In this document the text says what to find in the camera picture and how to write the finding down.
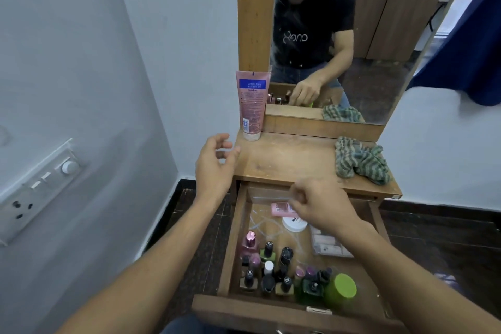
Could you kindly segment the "clear plastic bag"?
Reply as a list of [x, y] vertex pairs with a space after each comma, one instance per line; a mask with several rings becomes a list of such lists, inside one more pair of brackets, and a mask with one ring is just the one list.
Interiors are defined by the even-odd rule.
[[289, 199], [291, 193], [288, 188], [244, 183], [238, 192], [234, 223], [241, 231], [247, 233], [253, 230], [259, 237], [296, 234], [284, 228], [281, 217], [271, 215], [272, 203], [288, 202]]

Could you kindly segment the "person's left forearm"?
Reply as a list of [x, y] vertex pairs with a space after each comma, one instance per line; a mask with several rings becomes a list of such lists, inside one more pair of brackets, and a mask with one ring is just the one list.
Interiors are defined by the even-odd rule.
[[225, 195], [197, 194], [191, 207], [153, 247], [86, 302], [56, 334], [152, 334]]

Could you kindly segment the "blue curtain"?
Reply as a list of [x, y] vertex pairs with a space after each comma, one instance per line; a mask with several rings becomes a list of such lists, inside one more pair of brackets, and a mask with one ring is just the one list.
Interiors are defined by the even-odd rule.
[[476, 104], [501, 104], [501, 0], [473, 0], [414, 87], [464, 92]]

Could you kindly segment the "group of nail polish bottles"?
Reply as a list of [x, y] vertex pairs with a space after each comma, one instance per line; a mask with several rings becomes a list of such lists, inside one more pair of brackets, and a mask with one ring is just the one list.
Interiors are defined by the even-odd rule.
[[324, 306], [332, 273], [312, 264], [294, 266], [294, 255], [292, 248], [284, 247], [277, 256], [271, 241], [266, 242], [259, 253], [244, 255], [239, 290], [264, 298], [275, 296], [304, 306]]

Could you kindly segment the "white round jar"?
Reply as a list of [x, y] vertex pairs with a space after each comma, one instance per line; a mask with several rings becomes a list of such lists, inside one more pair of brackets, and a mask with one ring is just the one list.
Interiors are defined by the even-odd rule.
[[292, 233], [300, 233], [308, 227], [308, 223], [299, 217], [282, 217], [282, 224]]

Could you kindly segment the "green capped bottle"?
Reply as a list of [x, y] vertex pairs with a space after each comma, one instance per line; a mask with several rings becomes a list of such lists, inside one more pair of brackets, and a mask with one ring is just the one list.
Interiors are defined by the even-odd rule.
[[324, 304], [331, 309], [340, 309], [357, 295], [358, 288], [351, 276], [345, 273], [335, 275], [324, 289]]

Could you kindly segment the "wooden drawer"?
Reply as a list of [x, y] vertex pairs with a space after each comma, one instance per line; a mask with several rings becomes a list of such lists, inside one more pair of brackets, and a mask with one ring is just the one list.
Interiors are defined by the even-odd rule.
[[[274, 237], [256, 235], [259, 248], [271, 241], [277, 256], [284, 247], [294, 250], [294, 266], [312, 264], [327, 268], [334, 275], [348, 274], [358, 288], [352, 301], [340, 309], [331, 309], [333, 315], [323, 315], [306, 312], [306, 307], [312, 305], [241, 292], [240, 248], [246, 234], [234, 223], [233, 216], [217, 296], [197, 294], [193, 299], [192, 310], [200, 320], [229, 330], [259, 334], [409, 334], [359, 261], [313, 252], [310, 228]], [[313, 307], [327, 309], [325, 305]]]

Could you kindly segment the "green striped cloth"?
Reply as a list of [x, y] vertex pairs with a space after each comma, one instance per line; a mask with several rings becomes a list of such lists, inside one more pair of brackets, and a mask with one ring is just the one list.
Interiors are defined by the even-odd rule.
[[367, 146], [361, 141], [339, 137], [335, 143], [335, 172], [343, 179], [360, 175], [376, 185], [387, 185], [393, 179], [379, 144]]

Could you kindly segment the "white wall switch panel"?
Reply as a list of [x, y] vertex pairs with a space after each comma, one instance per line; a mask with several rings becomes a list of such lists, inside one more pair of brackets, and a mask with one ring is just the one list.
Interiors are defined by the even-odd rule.
[[83, 171], [68, 139], [0, 193], [0, 245], [16, 236]]

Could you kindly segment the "person's right hand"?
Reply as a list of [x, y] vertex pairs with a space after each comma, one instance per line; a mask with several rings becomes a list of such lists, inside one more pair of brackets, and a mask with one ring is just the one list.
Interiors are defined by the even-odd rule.
[[332, 236], [341, 238], [360, 222], [347, 193], [341, 188], [336, 177], [299, 180], [291, 185], [290, 193], [292, 198], [300, 196], [309, 201], [311, 212], [297, 213], [298, 216]]

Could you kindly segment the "pink perfume bottle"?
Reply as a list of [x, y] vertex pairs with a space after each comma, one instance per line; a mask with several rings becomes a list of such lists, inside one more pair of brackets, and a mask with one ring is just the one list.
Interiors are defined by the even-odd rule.
[[243, 238], [240, 248], [240, 258], [242, 266], [260, 266], [261, 259], [259, 241], [253, 230], [249, 230]]

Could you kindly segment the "wooden framed mirror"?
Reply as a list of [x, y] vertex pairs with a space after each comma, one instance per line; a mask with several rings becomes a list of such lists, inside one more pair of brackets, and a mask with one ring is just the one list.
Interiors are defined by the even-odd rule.
[[[321, 105], [340, 100], [340, 91], [323, 90], [312, 108], [267, 104], [261, 137], [293, 135], [336, 139], [347, 136], [377, 142], [417, 70], [415, 47], [439, 6], [454, 0], [357, 0], [355, 62], [341, 76], [350, 103], [363, 122], [327, 121]], [[239, 63], [243, 70], [271, 69], [272, 0], [237, 0]]]

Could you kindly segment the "wooden dressing table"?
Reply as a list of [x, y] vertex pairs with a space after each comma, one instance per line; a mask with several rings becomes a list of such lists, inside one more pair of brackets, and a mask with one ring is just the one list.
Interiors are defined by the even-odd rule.
[[335, 139], [293, 135], [247, 141], [239, 132], [236, 145], [241, 155], [235, 180], [289, 188], [301, 178], [336, 176], [335, 143]]

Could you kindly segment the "pink packet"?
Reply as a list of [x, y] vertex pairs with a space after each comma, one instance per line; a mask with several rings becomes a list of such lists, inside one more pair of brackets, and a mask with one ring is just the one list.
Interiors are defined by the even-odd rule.
[[288, 202], [278, 202], [271, 204], [271, 215], [273, 217], [298, 218], [297, 212]]

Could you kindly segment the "pink lotion tube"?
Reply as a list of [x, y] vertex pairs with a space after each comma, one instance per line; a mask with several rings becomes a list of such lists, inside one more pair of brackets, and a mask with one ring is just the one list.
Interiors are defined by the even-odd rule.
[[240, 127], [243, 138], [257, 141], [264, 121], [271, 71], [236, 71], [240, 106]]

